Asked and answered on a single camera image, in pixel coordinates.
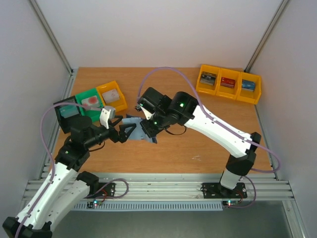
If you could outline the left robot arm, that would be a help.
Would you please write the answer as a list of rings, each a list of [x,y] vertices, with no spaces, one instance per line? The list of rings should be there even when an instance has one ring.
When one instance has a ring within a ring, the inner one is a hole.
[[[2,227],[10,238],[50,238],[70,210],[83,198],[99,194],[99,178],[79,170],[90,156],[90,148],[107,139],[124,143],[136,124],[109,127],[96,126],[88,116],[76,117],[70,123],[70,136],[60,148],[46,180],[27,206],[16,216],[7,217]]]

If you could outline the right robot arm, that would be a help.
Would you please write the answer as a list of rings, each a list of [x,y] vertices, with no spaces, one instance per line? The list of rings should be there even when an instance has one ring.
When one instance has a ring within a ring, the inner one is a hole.
[[[223,196],[231,196],[239,179],[254,165],[261,135],[239,131],[200,106],[198,100],[186,92],[177,92],[169,98],[149,87],[138,99],[136,109],[145,115],[140,125],[148,137],[155,137],[178,124],[205,135],[226,149],[230,155],[218,185]]]

